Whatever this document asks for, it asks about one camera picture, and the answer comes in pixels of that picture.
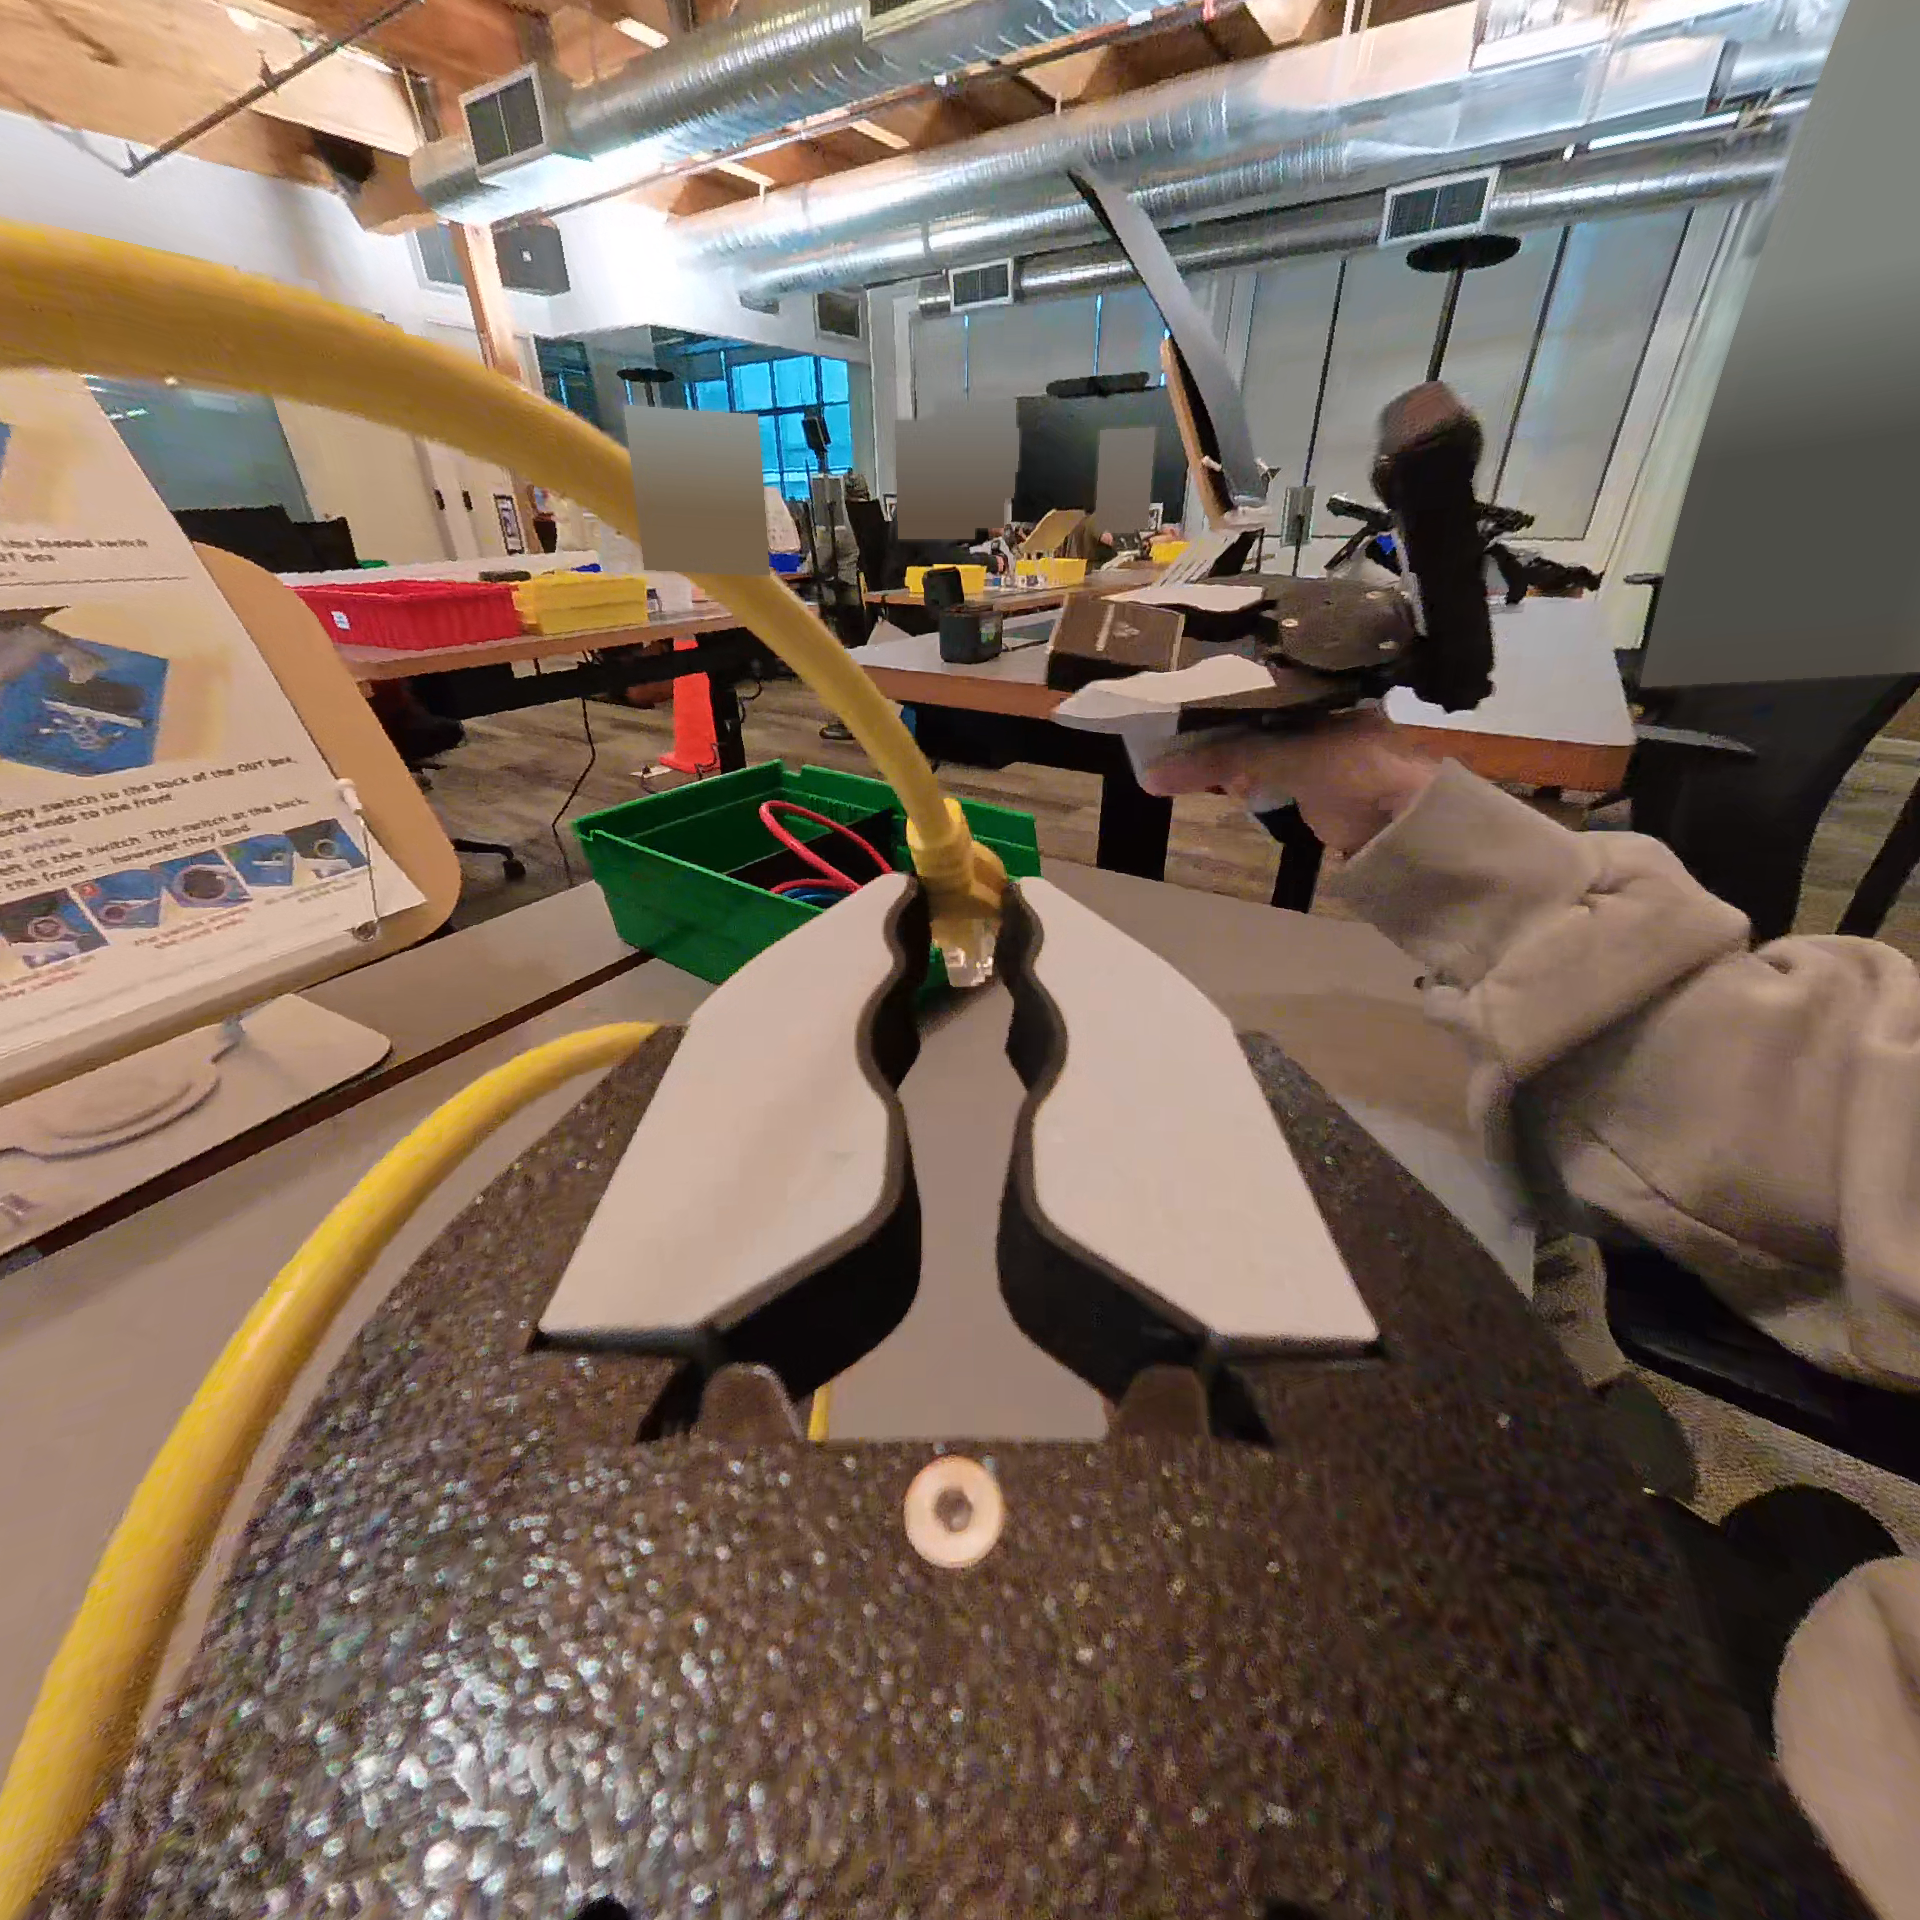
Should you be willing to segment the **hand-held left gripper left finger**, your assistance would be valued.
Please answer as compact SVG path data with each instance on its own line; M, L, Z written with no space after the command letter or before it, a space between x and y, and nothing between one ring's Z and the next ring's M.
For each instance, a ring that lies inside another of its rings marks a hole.
M842 1375L922 1278L900 1084L919 1057L922 887L879 878L688 1020L543 1308L556 1352L699 1375Z

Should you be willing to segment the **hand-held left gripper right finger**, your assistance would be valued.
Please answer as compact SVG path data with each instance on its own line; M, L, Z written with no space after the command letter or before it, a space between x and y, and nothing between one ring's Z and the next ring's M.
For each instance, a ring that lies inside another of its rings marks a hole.
M1378 1322L1233 1021L1057 884L1006 896L1006 1305L1090 1388L1355 1359Z

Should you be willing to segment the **person's right forearm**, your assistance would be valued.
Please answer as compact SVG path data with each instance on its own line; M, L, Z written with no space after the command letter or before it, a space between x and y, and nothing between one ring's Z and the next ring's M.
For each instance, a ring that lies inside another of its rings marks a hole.
M1919 982L1852 936L1754 944L1663 844L1443 768L1343 874L1472 1056L1546 1213L1643 1242L1818 1365L1919 1378Z

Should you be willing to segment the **person's right hand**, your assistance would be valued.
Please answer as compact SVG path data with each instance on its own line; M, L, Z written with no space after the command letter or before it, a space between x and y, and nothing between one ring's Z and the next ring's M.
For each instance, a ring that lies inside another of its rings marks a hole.
M1217 792L1250 814L1295 805L1328 853L1352 856L1415 807L1438 760L1376 711L1353 711L1307 730L1217 728L1137 777L1167 800Z

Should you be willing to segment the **green plastic bin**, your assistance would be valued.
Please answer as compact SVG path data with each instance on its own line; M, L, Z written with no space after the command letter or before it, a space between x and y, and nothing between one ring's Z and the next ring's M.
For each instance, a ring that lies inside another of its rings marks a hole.
M883 780L780 759L606 807L579 839L620 936L711 984L858 887L914 874Z

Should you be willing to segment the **wooden clipboard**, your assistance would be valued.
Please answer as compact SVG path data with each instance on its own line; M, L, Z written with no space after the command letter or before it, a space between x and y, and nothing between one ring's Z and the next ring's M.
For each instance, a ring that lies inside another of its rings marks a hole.
M360 800L362 822L422 898L406 906L385 902L368 936L345 932L308 953L250 960L210 982L169 990L148 1013L96 1014L71 1039L41 1039L8 1053L6 1102L408 953L442 932L457 905L459 856L323 624L268 568L214 546L198 543L195 550L330 770Z

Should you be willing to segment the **yellow plastic bin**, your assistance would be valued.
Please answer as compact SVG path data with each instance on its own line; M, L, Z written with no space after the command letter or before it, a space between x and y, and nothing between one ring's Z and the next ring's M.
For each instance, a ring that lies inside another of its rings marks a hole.
M562 638L608 632L650 622L650 583L642 574L548 568L513 583L519 625Z

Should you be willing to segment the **red plastic bin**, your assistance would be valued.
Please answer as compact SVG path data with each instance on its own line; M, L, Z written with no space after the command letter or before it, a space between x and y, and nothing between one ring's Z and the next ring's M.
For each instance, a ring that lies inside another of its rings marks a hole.
M337 645L385 654L438 654L524 632L511 583L385 578L302 583L294 593Z

